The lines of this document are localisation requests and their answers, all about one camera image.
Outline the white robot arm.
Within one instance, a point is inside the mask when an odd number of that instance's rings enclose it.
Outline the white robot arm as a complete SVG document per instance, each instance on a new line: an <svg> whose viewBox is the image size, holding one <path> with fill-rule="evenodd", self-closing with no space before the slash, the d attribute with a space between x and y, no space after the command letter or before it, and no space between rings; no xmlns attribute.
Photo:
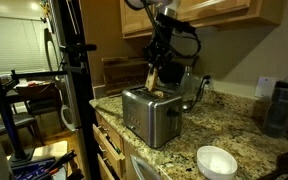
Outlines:
<svg viewBox="0 0 288 180"><path fill-rule="evenodd" d="M150 65L149 75L157 75L158 70L167 65L173 57L193 59L198 55L201 41L196 29L188 22L176 19L180 0L124 0L124 2L134 11L144 9L152 25L152 39L144 47L144 54ZM196 42L197 49L194 53L183 54L171 44L172 37L181 33L188 33L184 38Z"/></svg>

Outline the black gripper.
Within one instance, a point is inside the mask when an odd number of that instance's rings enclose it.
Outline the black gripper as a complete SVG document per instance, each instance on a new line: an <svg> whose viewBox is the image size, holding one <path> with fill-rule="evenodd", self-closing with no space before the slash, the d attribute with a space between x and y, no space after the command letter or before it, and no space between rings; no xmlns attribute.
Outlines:
<svg viewBox="0 0 288 180"><path fill-rule="evenodd" d="M187 39L196 40L196 28L188 22L181 22L164 14L158 13L153 21L153 34L151 41L143 48L144 56L149 62L148 77L154 73L154 68L159 68L169 63L173 57L192 59L196 53L185 55L171 45L173 36L181 37L181 33L191 34Z"/></svg>

